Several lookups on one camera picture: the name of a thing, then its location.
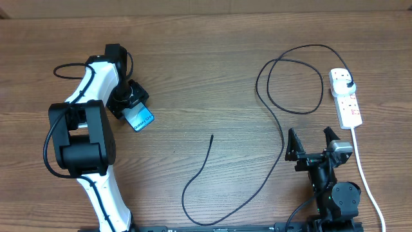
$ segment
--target black joint housing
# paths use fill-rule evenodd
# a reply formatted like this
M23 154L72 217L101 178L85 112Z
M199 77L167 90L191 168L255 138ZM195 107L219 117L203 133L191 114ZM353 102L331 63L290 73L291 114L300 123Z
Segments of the black joint housing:
M52 104L49 108L50 125L65 112L68 103ZM88 135L70 135L79 124L87 123ZM105 175L116 159L116 144L103 102L88 101L74 104L57 123L53 132L57 164L68 169L73 177L99 173Z

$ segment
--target plug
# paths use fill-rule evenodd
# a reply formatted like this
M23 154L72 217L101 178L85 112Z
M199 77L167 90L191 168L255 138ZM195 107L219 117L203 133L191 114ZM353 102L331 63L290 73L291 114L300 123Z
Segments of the plug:
M329 80L330 89L334 97L343 97L356 92L355 83L353 83L351 87L348 87L348 83L351 82L351 76L344 68L334 68L330 70Z

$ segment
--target black cable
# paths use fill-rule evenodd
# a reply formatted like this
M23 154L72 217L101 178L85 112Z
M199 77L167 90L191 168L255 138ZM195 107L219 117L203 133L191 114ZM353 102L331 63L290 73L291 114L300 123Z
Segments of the black cable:
M277 159L276 159L274 165L272 166L272 168L270 169L268 175L266 176L265 181L263 181L263 183L262 183L262 185L259 187L259 189L258 189L245 203L243 203L243 204L240 205L238 208L236 208L234 211L230 212L228 215L224 216L223 218L221 218L221 219L219 219L219 220L217 220L217 221L215 221L215 222L211 222L211 223L200 223L200 222L197 222L197 221L193 220L193 219L189 216L189 214L186 212L186 208L185 208L185 204L184 204L184 196L185 196L185 191L186 191L187 187L189 186L189 184L201 173L201 171L203 170L203 168L204 168L204 166L205 166L205 164L206 164L207 158L208 158L208 156L209 156L209 152L210 152L210 150L211 150L212 142L213 142L213 135L212 135L212 137L211 137L211 142L210 142L210 144L209 144L209 149L208 149L207 154L206 154L206 159L205 159L205 161L203 162L203 166L201 167L201 169L199 170L199 172L198 172L190 181L188 181L188 183L186 184L185 188L183 189L183 193L182 193L182 208L183 208L184 213L186 214L187 218L188 218L190 221L192 221L193 223L195 223L195 224L197 224L197 225L199 225L199 226L212 226L212 225L215 225L215 224L221 222L222 220L225 220L226 218L228 218L229 216L231 216L231 215L234 214L235 212L237 212L237 211L238 211L239 209L241 209L243 206L246 206L246 205L262 190L263 186L265 186L267 180L269 179L270 174L273 172L273 170L274 170L277 162L279 161L280 157L282 156L283 150L284 150L284 148L285 148L285 138L284 138L284 136L283 136L282 127L281 127L281 125L280 125L279 120L278 120L277 117L275 116L274 112L269 108L269 106L268 106L268 105L264 102L264 100L261 98L261 96L260 96L260 94L259 94L259 90L258 90L258 82L259 82L259 78L260 78L263 70L266 68L266 66L267 66L268 64L270 64L271 62L276 61L276 60L277 60L277 59L273 59L273 60L267 62L267 63L264 65L264 67L261 69L261 71L259 72L259 75L258 75L258 77L257 77L257 79L256 79L255 89L256 89L256 93L257 93L257 96L259 97L260 101L266 106L266 108L269 110L269 112L272 114L272 116L275 118L275 120L276 120L276 122L277 122L277 126L279 127L279 132L280 132L281 138L282 138L282 148L281 148L281 151L279 152L279 155L277 156ZM315 67L313 67L312 65L310 65L310 64L307 64L307 63L302 62L302 61L292 60L292 59L281 59L281 61L295 62L295 63L299 63L299 64L306 65L306 66L312 68L313 70L315 70L315 71L319 74L319 76L321 77L321 79L322 79L322 75L319 73L319 71L318 71Z
M129 79L131 77L131 74L133 73L133 58L129 52L127 52L127 54L130 57L130 71L129 74L126 75L126 79Z
M48 159L47 159L47 148L48 148L48 145L49 145L49 142L50 142L50 138L52 137L52 134L53 134L53 132L54 132L57 124L58 124L59 121L63 118L63 116L65 116L65 114L67 113L67 111L68 111L74 104L76 104L76 102L77 102L81 97L83 97L84 92L86 92L86 90L89 88L89 86L90 86L91 82L93 81L93 78L95 77L95 74L96 74L96 71L93 69L93 67L91 67L91 66L88 65L88 64L84 64L84 63L70 63L70 64L59 65L58 67L56 67L56 68L53 70L53 74L54 74L56 77L63 78L63 79L82 79L82 77L66 77L66 76L62 76L62 75L59 75L59 74L56 73L56 71L59 70L60 68L65 68L65 67L70 67L70 66L85 66L85 67L89 68L89 69L91 70L90 80L86 83L86 85L85 85L85 87L83 88L83 90L81 90L81 91L79 92L79 95L68 104L67 108L56 118L56 120L53 122L52 126L50 126L49 132L47 133L46 139L45 139L45 141L44 141L44 146L43 146L43 161L44 161L44 165L46 166L47 170L48 170L51 174L55 175L56 177L64 178L64 179L75 179L76 177L72 177L71 175L63 175L63 174L57 173L57 172L54 171L53 168L50 166L50 164L49 164L49 162L48 162ZM113 224L111 223L111 221L110 221L110 219L109 219L109 216L108 216L108 214L106 213L106 210L104 209L104 206L103 206L103 203L102 203L102 199L101 199L101 197L100 197L100 194L98 193L98 190L97 190L97 188L96 188L95 183L94 183L92 180L90 180L89 178L87 178L87 177L79 176L78 178L79 178L79 179L83 179L83 180L89 182L90 187L93 188L93 190L94 190L94 192L95 192L95 194L96 194L96 198L97 198L98 204L99 204L99 206L100 206L100 208L101 208L101 210L102 210L102 212L103 212L103 215L104 215L104 220L107 220L107 222L108 222L108 224L109 224L109 226L110 226L110 229L111 229L113 232L115 232L115 228L114 228Z
M274 114L274 112L270 109L270 107L266 104L266 102L265 102L265 101L262 99L262 97L260 96L259 90L258 90L259 78L260 78L263 70L266 68L266 66L267 66L268 64L270 64L271 62L274 62L274 64L272 65L272 67L271 67L271 69L270 69L269 75L268 75L267 93L268 93L268 96L269 96L270 101L271 101L276 107L278 107L279 109L281 109L281 110L283 110L283 111L289 112L289 113L294 113L294 114L309 114L309 113L313 113L314 111L316 111L316 110L318 109L318 107L321 105L322 99L323 99L323 89L324 89L324 88L323 88L323 78L322 78L321 73L320 73L315 67L313 67L312 65L310 65L310 64L308 64L308 63L305 63L305 62L302 62L302 61L293 60L293 59L282 59L283 56L285 56L285 54L288 53L288 52L291 52L291 51L296 50L296 49L299 49L299 48L309 47L309 46L321 46L321 47L325 47L325 48L328 48L329 50L331 50L331 51L341 60L341 62L343 63L343 65L345 66L345 68L348 70L348 72L349 72L349 74L350 74L350 76L351 76L352 81L351 81L351 83L348 83L348 86L350 87L350 86L353 85L353 77L352 77L352 74L350 73L350 70L349 70L348 66L346 65L346 63L343 61L342 57L341 57L333 48L330 48L329 46L326 46L326 45L323 45L323 44L308 44L308 45L304 45L304 46L298 46L298 47L296 47L296 48L289 49L289 50L287 50L286 52L282 53L282 55L280 55L277 59L272 59L271 61L267 62L267 63L264 65L264 67L260 70L259 75L257 76L256 83L255 83L255 89L256 89L256 94L257 94L257 96L259 97L259 100L263 103L263 105L265 105L265 107L268 109L268 111L272 114L272 116L273 116L273 118L275 119L276 124L277 124L277 126L278 126L278 128L279 128L279 133L280 133L281 141L282 141L281 151L279 152L279 155L277 156L277 159L276 159L274 165L272 166L272 168L270 169L268 175L266 176L265 181L263 181L263 183L262 183L262 185L259 187L259 189L258 189L245 203L243 203L243 204L240 205L238 208L236 208L234 211L230 212L228 215L224 216L223 218L221 218L221 219L219 219L219 220L217 220L217 221L215 221L215 222L211 222L211 223L200 223L200 222L197 222L197 221L193 220L193 219L189 216L189 214L186 212L186 208L185 208L185 204L184 204L184 195L185 195L185 191L186 191L187 187L189 186L189 184L201 173L201 171L203 170L203 168L204 168L205 165L206 165L207 158L208 158L208 156L209 156L209 152L210 152L210 149L211 149L211 146L212 146L212 142L213 142L213 135L212 135L211 141L210 141L210 144L209 144L209 149L208 149L207 154L206 154L206 159L205 159L205 161L203 162L203 166L201 167L201 169L199 170L199 172L198 172L190 181L188 181L188 183L186 184L185 188L183 189L183 193L182 193L182 208L183 208L184 213L186 214L186 217L187 217L190 221L192 221L193 223L195 223L195 224L197 224L197 225L199 225L199 226L212 226L212 225L215 225L215 224L221 222L222 220L225 220L227 217L229 217L229 216L231 216L233 213L237 212L237 211L238 211L239 209L241 209L243 206L245 206L246 204L248 204L248 203L262 190L263 186L266 184L266 181L269 179L270 174L273 172L273 170L274 170L277 162L279 161L280 157L282 156L283 150L284 150L284 148L285 148L285 136L283 135L282 127L281 127L280 122L279 122L279 120L277 119L276 115ZM272 74L272 70L274 69L274 66L277 64L278 61L288 61L288 62L294 62L294 63L303 64L303 65L305 65L305 66L310 67L311 69L313 69L313 70L319 75L319 78L320 78L320 80L321 80L321 97L320 97L320 99L319 99L319 103L317 104L317 106L316 106L313 110L308 111L308 112L298 112L298 111L288 110L288 109L285 109L285 108L281 107L280 105L276 104L276 102L275 102L275 101L273 100L273 98L270 96L270 93L269 93L269 80L270 80L270 76L271 76L271 74Z

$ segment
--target loose black cable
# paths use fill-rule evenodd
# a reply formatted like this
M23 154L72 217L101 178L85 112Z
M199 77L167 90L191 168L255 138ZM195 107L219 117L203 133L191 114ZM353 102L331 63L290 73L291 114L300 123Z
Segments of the loose black cable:
M345 66L345 68L348 70L348 72L349 72L349 74L350 74L350 76L351 76L351 83L348 83L348 87L350 87L350 86L353 85L353 77L352 77L352 74L350 73L350 70L349 70L348 66L346 65L346 63L343 61L342 57L341 57L333 48L330 48L329 46L326 46L326 45L323 45L323 44L308 44L308 45L304 45L304 46L298 46L298 47L296 47L296 48L289 49L289 50L287 50L286 52L282 53L282 55L280 55L277 59L272 59L271 61L268 61L268 62L264 65L264 67L260 70L259 75L258 75L257 78L256 78L255 89L256 89L256 94L257 94L257 96L259 97L259 100L263 103L263 105L264 105L264 106L268 109L268 111L272 114L272 116L273 116L273 118L275 119L276 124L277 124L277 126L278 126L278 128L279 128L279 133L280 133L281 141L282 141L281 151L279 152L279 155L277 156L277 159L276 159L274 165L272 166L272 168L270 169L268 175L266 176L265 181L263 181L263 183L262 183L262 185L259 187L259 189L258 189L245 203L243 203L243 204L240 205L238 208L236 208L234 211L230 212L228 215L222 217L221 219L219 219L219 220L217 220L217 221L215 221L215 222L211 222L211 223L200 223L200 222L197 222L197 221L193 220L193 219L189 216L189 214L186 212L186 208L185 208L185 204L184 204L184 195L185 195L185 191L186 191L187 187L189 186L189 184L201 173L201 171L203 170L203 168L204 168L205 165L206 165L207 158L209 157L209 152L210 152L210 150L211 150L211 146L212 146L212 142L213 142L213 135L212 135L211 141L210 141L210 144L209 144L209 149L208 149L207 154L206 154L206 159L205 159L205 161L203 162L203 166L201 167L201 169L199 170L199 172L198 172L190 181L188 181L188 183L186 184L185 188L183 189L183 193L182 193L182 208L183 208L184 213L186 214L186 217L187 217L190 221L192 221L193 223L195 223L195 224L197 224L197 225L199 225L199 226L213 226L213 225L221 222L222 220L225 220L227 217L231 216L231 215L234 214L235 212L237 212L237 211L238 211L239 209L241 209L243 206L245 206L246 204L248 204L248 203L262 190L262 188L263 188L263 186L266 184L266 182L267 182L270 174L273 172L273 170L274 170L277 162L279 161L280 157L282 156L283 150L284 150L284 148L285 148L285 136L283 135L282 127L281 127L280 122L279 122L279 120L277 119L276 115L274 114L274 112L270 109L270 107L266 104L266 102L265 102L265 101L262 99L262 97L260 96L259 90L258 90L259 78L260 78L263 70L266 68L266 66L267 66L268 64L270 64L271 62L274 62L274 64L272 65L272 67L271 67L271 69L270 69L269 75L268 75L268 80L267 80L267 93L268 93L268 97L269 97L270 101L271 101L276 107L278 107L279 109L281 109L281 110L283 110L283 111L286 111L286 112L288 112L288 113L294 113L294 114L309 114L309 113L315 112L315 111L318 109L318 107L321 105L322 99L323 99L323 90L324 90L324 87L323 87L323 78L322 78L321 73L318 71L318 69L316 69L316 68L313 67L312 65L310 65L310 64L308 64L308 63L305 63L305 62L302 62L302 61L297 61L297 60L293 60L293 59L283 59L283 56L285 56L286 53L291 52L291 51L296 50L296 49L299 49L299 48L304 48L304 47L309 47L309 46L321 46L321 47L325 47L325 48L328 48L329 50L331 50L331 51L341 60L341 62L343 63L343 65ZM278 61L288 61L288 62L294 62L294 63L303 64L303 65L305 65L305 66L310 67L311 69L313 69L313 70L319 75L319 78L320 78L320 80L321 80L321 96L320 96L320 99L319 99L319 102L318 102L317 106L316 106L313 110L307 111L307 112L298 112L298 111L288 110L288 109L283 108L283 107L281 107L280 105L276 104L276 102L275 102L275 101L273 100L273 98L270 96L270 93L269 93L269 80L270 80L270 76L271 76L271 74L272 74L272 70L274 69L274 66L277 64Z
M203 170L203 168L204 168L205 165L206 165L207 158L208 158L208 156L209 156L209 152L210 152L210 150L211 150L211 146L212 146L212 142L213 142L213 135L212 135L211 141L210 141L210 144L209 144L209 149L208 149L207 154L206 154L206 159L205 159L205 161L203 162L203 166L201 167L201 169L199 170L199 172L198 172L190 181L188 181L188 183L186 184L185 188L183 189L183 193L182 193L182 208L183 208L184 213L186 214L186 217L187 217L190 221L192 221L193 223L195 223L195 224L197 224L197 225L199 225L199 226L213 226L213 225L221 222L222 220L225 220L226 218L228 218L229 216L231 216L232 214L234 214L235 212L237 212L239 209L241 209L243 206L246 206L246 205L262 190L262 188L265 186L267 180L269 179L270 174L273 172L273 170L274 170L277 162L279 161L280 157L282 156L283 150L284 150L284 148L285 148L285 138L284 138L284 136L283 136L282 127L281 127L281 125L280 125L279 120L278 120L277 117L275 116L274 112L269 108L269 106L268 106L268 105L264 102L264 100L261 98L261 96L260 96L260 94L259 94L259 90L258 90L258 82L259 82L259 78L260 78L263 70L266 68L266 66L267 66L268 64L270 64L271 62L274 62L274 61L276 61L276 60L277 60L277 59L273 59L273 60L267 62L267 63L264 65L264 67L260 70L259 75L258 75L258 77L257 77L257 79L256 79L255 89L256 89L256 93L257 93L257 96L259 97L260 101L266 106L266 108L267 108L267 109L269 110L269 112L272 114L273 118L275 118L276 123L277 123L277 126L279 127L279 132L280 132L280 134L281 134L281 139L282 139L282 148L281 148L281 151L279 152L279 155L277 156L277 159L276 159L274 165L273 165L272 168L270 169L270 171L269 171L268 175L266 176L265 180L263 181L262 185L260 185L259 189L257 189L257 191L256 191L245 203L243 203L243 204L240 205L238 208L236 208L234 211L230 212L228 215L222 217L221 219L219 219L219 220L217 220L217 221L215 221L215 222L211 222L211 223L200 223L200 222L197 222L197 221L193 220L193 219L189 216L189 214L186 212L186 208L185 208L185 204L184 204L184 196L185 196L185 192L186 192L186 189L187 189L187 187L189 186L189 184L201 173L201 171ZM310 65L310 64L308 64L308 63L305 63L305 62L302 62L302 61L296 61L296 60L292 60L292 59L281 59L281 61L288 61L288 62L294 62L294 63L306 65L306 66L312 68L313 70L315 70L315 72L318 73L318 75L320 76L320 78L321 78L321 80L322 80L322 75L320 74L320 72L319 72L315 67L313 67L312 65Z

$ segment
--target wood grain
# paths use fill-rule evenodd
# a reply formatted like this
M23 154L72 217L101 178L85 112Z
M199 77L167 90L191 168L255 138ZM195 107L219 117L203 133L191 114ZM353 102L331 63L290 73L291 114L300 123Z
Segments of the wood grain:
M193 225L180 197L205 158L211 134L210 159L187 190L188 212L210 222L248 199L281 149L274 120L256 97L256 75L289 48L322 43L339 51L354 74L364 121L357 129L360 156L388 231L412 230L411 12L3 20L0 32L0 231L97 226L84 190L75 180L50 175L41 150L49 105L62 102L78 85L55 78L53 68L103 53L106 43L120 43L133 54L132 77L149 92L147 105L155 116L134 133L109 114L117 182L138 224ZM327 126L350 140L350 133L339 129L328 90L328 71L342 66L338 58L322 48L288 58L318 68L325 93L310 115L272 107L283 130L295 127L307 152L325 147ZM64 73L83 74L81 69ZM280 105L307 110L319 99L320 82L305 66L279 63L270 91ZM49 153L57 168L53 150ZM364 189L354 157L336 174ZM307 174L296 173L294 163L282 157L262 192L221 225L285 221L310 191ZM295 219L314 213L312 205ZM356 221L366 231L379 231L365 191L359 213Z

